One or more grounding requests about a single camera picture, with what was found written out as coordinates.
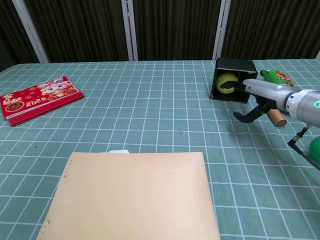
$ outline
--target notebook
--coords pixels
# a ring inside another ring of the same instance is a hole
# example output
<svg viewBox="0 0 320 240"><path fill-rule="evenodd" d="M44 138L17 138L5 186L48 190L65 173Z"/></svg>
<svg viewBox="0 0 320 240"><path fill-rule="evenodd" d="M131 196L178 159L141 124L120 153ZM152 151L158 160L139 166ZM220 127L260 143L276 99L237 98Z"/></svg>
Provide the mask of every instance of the notebook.
<svg viewBox="0 0 320 240"><path fill-rule="evenodd" d="M0 96L3 116L12 126L70 104L84 95L66 76Z"/></svg>
<svg viewBox="0 0 320 240"><path fill-rule="evenodd" d="M202 152L73 152L37 240L219 240Z"/></svg>

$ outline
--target cutting mat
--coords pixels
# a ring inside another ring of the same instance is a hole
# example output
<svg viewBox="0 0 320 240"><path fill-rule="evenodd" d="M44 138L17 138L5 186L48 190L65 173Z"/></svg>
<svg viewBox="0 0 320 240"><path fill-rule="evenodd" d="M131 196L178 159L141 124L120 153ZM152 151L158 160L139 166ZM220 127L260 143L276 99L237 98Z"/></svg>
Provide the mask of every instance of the cutting mat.
<svg viewBox="0 0 320 240"><path fill-rule="evenodd" d="M316 59L260 60L320 90ZM72 152L203 152L222 240L320 239L320 173L286 144L303 124L232 115L256 103L209 99L213 61L21 64L0 95L66 75L85 98L17 127L0 118L0 240L34 240ZM299 143L308 150L320 129Z"/></svg>

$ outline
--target green toy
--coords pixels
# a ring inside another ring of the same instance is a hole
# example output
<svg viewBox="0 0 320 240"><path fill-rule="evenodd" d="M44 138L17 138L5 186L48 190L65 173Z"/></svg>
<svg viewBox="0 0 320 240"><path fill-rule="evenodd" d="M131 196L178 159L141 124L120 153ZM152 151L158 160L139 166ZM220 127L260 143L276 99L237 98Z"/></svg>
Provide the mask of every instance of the green toy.
<svg viewBox="0 0 320 240"><path fill-rule="evenodd" d="M270 83L294 86L294 82L291 77L278 70L261 70L260 75L264 77L264 80Z"/></svg>
<svg viewBox="0 0 320 240"><path fill-rule="evenodd" d="M311 157L320 163L320 136L312 140L309 150Z"/></svg>

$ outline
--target beige folder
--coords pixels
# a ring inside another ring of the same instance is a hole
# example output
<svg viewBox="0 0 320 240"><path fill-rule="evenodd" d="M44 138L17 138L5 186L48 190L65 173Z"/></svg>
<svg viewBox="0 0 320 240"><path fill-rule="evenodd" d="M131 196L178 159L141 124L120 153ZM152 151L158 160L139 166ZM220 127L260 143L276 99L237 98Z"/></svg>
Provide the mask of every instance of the beige folder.
<svg viewBox="0 0 320 240"><path fill-rule="evenodd" d="M37 240L218 240L203 154L70 156Z"/></svg>

